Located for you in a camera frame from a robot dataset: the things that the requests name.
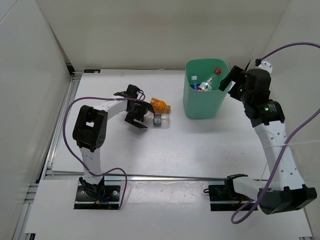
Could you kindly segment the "clear bottle black label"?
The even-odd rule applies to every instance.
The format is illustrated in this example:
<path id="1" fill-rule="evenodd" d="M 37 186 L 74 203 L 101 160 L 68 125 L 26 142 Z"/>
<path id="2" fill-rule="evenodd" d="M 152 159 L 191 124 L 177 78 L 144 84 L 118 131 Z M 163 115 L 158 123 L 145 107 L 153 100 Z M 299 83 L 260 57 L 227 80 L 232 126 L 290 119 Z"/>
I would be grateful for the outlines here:
<path id="1" fill-rule="evenodd" d="M 148 128 L 166 129 L 170 125 L 170 115 L 166 113 L 146 114 L 142 121 Z"/>

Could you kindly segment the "clear bottle red label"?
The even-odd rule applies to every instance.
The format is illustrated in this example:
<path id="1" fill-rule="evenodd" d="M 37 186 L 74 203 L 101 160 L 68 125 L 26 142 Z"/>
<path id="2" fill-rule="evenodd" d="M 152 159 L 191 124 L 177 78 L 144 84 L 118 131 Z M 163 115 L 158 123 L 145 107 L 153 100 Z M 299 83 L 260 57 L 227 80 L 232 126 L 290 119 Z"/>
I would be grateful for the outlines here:
<path id="1" fill-rule="evenodd" d="M 199 87 L 198 91 L 202 92 L 209 92 L 209 91 L 215 91 L 218 90 L 219 84 L 220 84 L 220 75 L 222 71 L 220 68 L 216 68 L 214 70 L 214 74 L 208 78 L 207 80 L 203 81 Z"/>

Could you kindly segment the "clear bottle blue label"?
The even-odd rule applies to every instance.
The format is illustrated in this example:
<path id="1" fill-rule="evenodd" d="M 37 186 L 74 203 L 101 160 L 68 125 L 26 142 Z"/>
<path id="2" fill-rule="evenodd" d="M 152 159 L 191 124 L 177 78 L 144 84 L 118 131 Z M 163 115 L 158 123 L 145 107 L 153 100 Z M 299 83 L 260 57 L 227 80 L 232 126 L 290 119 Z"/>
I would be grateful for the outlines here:
<path id="1" fill-rule="evenodd" d="M 200 83 L 198 83 L 198 77 L 196 75 L 192 75 L 190 78 L 190 87 L 194 90 L 198 90 Z"/>

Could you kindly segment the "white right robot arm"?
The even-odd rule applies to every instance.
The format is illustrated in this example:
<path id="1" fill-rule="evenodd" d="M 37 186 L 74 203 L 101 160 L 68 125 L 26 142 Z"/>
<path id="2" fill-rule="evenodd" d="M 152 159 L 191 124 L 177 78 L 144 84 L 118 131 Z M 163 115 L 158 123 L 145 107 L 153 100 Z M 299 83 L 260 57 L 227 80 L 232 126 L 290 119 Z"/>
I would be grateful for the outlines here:
<path id="1" fill-rule="evenodd" d="M 289 147 L 292 134 L 286 133 L 285 115 L 281 105 L 270 98 L 270 72 L 263 68 L 250 70 L 233 66 L 220 82 L 233 99 L 242 102 L 244 113 L 257 134 L 270 176 L 266 184 L 246 174 L 234 174 L 224 180 L 224 193 L 230 200 L 245 196 L 256 202 L 266 215 L 297 211 L 317 198 L 314 187 L 307 187 L 296 166 Z"/>

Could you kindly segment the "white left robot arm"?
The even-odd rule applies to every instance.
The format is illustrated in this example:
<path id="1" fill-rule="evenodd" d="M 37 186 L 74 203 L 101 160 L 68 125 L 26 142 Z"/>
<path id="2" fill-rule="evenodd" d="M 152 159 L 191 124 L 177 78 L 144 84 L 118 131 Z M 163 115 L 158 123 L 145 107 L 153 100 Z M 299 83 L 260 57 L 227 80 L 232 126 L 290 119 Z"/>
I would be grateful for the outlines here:
<path id="1" fill-rule="evenodd" d="M 125 122 L 146 129 L 141 124 L 144 116 L 148 112 L 155 112 L 150 103 L 138 98 L 141 92 L 140 88 L 130 84 L 125 91 L 116 92 L 116 98 L 105 99 L 96 106 L 83 105 L 79 110 L 72 138 L 79 147 L 84 169 L 84 175 L 79 181 L 84 187 L 88 186 L 87 194 L 93 200 L 100 200 L 105 194 L 100 148 L 106 140 L 108 121 L 126 112 Z"/>

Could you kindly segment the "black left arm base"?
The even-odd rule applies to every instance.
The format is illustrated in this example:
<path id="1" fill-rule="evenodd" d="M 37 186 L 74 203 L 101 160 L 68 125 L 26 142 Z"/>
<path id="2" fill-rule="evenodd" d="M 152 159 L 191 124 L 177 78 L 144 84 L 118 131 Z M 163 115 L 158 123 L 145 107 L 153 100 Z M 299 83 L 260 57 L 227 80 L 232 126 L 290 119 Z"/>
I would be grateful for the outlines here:
<path id="1" fill-rule="evenodd" d="M 73 208 L 75 210 L 118 210 L 121 186 L 105 184 L 104 178 L 98 184 L 79 178 Z"/>

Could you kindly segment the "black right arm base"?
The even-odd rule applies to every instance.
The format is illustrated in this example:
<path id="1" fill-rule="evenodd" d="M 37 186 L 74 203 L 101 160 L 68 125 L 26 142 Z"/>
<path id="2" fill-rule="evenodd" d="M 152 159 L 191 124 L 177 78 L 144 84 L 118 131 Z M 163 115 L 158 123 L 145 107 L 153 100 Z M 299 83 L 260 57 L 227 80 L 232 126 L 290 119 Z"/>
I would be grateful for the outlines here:
<path id="1" fill-rule="evenodd" d="M 233 212 L 248 203 L 251 197 L 256 200 L 262 187 L 262 182 L 239 173 L 227 176 L 223 184 L 209 184 L 203 192 L 209 194 L 212 212 Z"/>

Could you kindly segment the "green plastic bin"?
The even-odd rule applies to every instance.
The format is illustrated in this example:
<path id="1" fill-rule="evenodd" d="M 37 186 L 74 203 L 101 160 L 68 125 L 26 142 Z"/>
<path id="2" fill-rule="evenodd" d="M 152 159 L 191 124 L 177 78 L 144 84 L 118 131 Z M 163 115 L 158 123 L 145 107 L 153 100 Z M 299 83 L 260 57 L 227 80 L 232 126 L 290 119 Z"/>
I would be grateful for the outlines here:
<path id="1" fill-rule="evenodd" d="M 197 76 L 198 83 L 210 78 L 216 68 L 221 69 L 220 82 L 228 75 L 227 64 L 218 58 L 194 59 L 186 63 L 183 88 L 183 108 L 191 119 L 213 118 L 224 101 L 231 84 L 224 90 L 198 91 L 190 87 L 191 76 Z"/>

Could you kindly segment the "orange juice bottle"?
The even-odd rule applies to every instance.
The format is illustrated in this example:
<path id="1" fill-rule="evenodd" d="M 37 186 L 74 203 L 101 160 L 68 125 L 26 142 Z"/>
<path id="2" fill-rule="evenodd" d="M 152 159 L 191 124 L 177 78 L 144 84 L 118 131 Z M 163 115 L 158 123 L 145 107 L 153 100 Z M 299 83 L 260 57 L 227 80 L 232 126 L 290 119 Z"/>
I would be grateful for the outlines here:
<path id="1" fill-rule="evenodd" d="M 152 97 L 150 104 L 156 114 L 169 114 L 171 111 L 171 106 L 167 105 L 164 101 Z"/>

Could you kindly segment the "aluminium front rail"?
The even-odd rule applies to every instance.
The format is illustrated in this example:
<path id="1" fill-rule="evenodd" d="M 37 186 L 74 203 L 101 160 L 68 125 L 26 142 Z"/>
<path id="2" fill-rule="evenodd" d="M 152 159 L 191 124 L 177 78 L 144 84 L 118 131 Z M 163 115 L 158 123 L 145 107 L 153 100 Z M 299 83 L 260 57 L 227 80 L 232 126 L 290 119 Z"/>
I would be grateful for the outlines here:
<path id="1" fill-rule="evenodd" d="M 48 170 L 44 175 L 46 180 L 75 180 L 82 177 L 79 172 L 59 172 Z M 130 181 L 157 181 L 157 180 L 194 180 L 194 181 L 222 181 L 224 178 L 217 177 L 195 177 L 195 176 L 164 176 L 164 175 L 143 175 L 143 174 L 127 174 Z"/>

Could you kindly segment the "aluminium rail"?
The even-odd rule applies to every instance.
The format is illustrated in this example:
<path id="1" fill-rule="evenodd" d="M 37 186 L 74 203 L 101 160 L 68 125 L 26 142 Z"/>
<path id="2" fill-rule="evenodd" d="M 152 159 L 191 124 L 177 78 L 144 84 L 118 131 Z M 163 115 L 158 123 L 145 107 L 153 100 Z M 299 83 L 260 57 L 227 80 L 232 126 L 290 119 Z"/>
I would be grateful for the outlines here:
<path id="1" fill-rule="evenodd" d="M 49 142 L 49 147 L 45 156 L 41 159 L 40 172 L 36 175 L 35 181 L 28 185 L 27 192 L 23 195 L 22 209 L 12 236 L 13 240 L 33 240 L 35 238 L 34 233 L 25 233 L 27 221 L 37 193 L 39 182 L 44 180 L 47 175 L 54 175 L 52 172 L 52 165 L 57 154 L 57 146 L 62 134 L 63 117 L 65 115 L 67 105 L 75 98 L 82 74 L 83 73 L 81 71 L 75 71 L 71 75 L 71 80 L 68 83 L 58 118 L 55 122 L 55 128 Z"/>
<path id="2" fill-rule="evenodd" d="M 46 180 L 75 180 L 82 177 L 79 172 L 59 172 L 48 170 L 44 175 Z M 164 175 L 143 175 L 143 174 L 127 174 L 130 181 L 157 181 L 157 180 L 194 180 L 194 181 L 222 181 L 224 178 L 217 177 L 195 177 L 195 176 L 164 176 Z"/>

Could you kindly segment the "aluminium left rail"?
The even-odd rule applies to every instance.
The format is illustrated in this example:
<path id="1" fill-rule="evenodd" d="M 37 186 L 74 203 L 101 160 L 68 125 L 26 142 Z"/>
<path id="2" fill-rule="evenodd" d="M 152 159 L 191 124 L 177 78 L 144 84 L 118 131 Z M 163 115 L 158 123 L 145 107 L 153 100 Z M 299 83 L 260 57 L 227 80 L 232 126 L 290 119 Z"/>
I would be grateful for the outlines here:
<path id="1" fill-rule="evenodd" d="M 34 233 L 25 233 L 27 221 L 37 193 L 39 182 L 44 180 L 47 175 L 54 175 L 52 172 L 52 165 L 57 154 L 57 146 L 62 134 L 63 117 L 65 115 L 67 105 L 75 98 L 82 74 L 83 73 L 81 71 L 75 71 L 71 75 L 71 80 L 68 83 L 58 118 L 55 122 L 55 128 L 49 142 L 49 147 L 45 156 L 41 159 L 40 172 L 36 175 L 35 181 L 28 185 L 27 192 L 23 195 L 22 209 L 12 236 L 13 240 L 33 240 L 35 238 Z"/>

